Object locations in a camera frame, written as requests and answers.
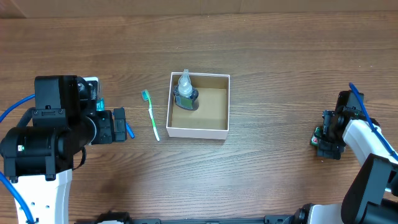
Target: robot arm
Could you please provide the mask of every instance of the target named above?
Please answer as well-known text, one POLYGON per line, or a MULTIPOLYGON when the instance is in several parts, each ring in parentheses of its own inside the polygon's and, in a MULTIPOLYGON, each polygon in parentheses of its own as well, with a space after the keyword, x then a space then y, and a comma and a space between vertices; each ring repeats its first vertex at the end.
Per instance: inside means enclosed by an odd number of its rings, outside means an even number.
MULTIPOLYGON (((25 200, 36 223, 67 224, 73 155, 87 144, 127 139, 124 109, 98 111, 97 78, 36 77, 35 108, 1 141, 4 173, 25 200), (33 127, 26 125, 32 119, 33 127)), ((19 224, 27 223, 16 201, 19 224)))
MULTIPOLYGON (((340 159, 347 144, 362 168, 342 204, 303 209, 308 212, 306 223, 398 223, 398 203, 383 198, 385 191, 398 196, 398 161, 373 133, 354 93, 342 91, 336 109, 324 111, 323 118, 318 155, 340 159)), ((376 120, 371 121, 382 136, 376 120)))

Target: toothbrush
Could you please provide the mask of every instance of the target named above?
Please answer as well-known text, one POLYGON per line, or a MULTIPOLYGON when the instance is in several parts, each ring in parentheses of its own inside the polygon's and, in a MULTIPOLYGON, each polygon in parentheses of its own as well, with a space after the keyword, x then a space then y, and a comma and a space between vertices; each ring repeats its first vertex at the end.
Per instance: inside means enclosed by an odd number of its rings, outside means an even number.
POLYGON ((148 90, 142 90, 141 91, 141 95, 142 95, 142 99, 144 101, 148 101, 149 102, 149 109, 148 109, 149 116, 150 116, 150 119, 152 120, 152 126, 154 128, 154 133, 155 133, 156 140, 160 141, 159 134, 157 133, 157 129, 156 129, 156 124, 155 124, 155 119, 154 119, 154 112, 152 111, 152 102, 150 100, 150 95, 149 95, 148 90))

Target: open box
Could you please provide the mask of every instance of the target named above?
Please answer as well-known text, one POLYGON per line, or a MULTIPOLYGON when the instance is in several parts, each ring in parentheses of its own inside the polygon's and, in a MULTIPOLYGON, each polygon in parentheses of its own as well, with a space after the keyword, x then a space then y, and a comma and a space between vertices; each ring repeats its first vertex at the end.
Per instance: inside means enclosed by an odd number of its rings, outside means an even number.
POLYGON ((189 73, 199 91, 196 111, 175 104, 173 88, 182 72, 172 72, 166 129, 170 137, 226 139, 229 131, 229 75, 189 73))

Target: table surface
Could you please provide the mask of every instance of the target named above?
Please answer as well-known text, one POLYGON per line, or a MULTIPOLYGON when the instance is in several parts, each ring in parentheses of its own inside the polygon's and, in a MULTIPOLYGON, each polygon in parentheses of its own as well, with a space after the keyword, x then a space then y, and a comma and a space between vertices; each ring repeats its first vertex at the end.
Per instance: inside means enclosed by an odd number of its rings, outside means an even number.
MULTIPOLYGON (((125 107, 136 138, 87 147, 73 173, 71 223, 108 210, 161 219, 294 213, 341 202, 359 171, 351 149, 334 161, 309 145, 349 82, 398 147, 397 37, 398 12, 0 20, 0 108, 32 94, 36 76, 66 74, 99 77, 106 107, 125 107), (226 141, 168 137, 170 73, 184 68, 231 75, 226 141)), ((2 122, 0 138, 31 106, 2 122)), ((0 223, 16 223, 2 185, 0 201, 0 223)))

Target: bottle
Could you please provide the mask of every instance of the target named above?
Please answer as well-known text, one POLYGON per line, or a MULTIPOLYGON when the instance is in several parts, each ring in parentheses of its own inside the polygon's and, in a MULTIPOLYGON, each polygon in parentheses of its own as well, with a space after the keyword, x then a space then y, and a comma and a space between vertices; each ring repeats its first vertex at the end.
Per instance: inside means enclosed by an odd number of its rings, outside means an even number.
POLYGON ((195 111, 199 108, 199 92, 191 84, 188 69, 184 69, 178 84, 174 86, 173 94, 175 104, 182 109, 195 111))

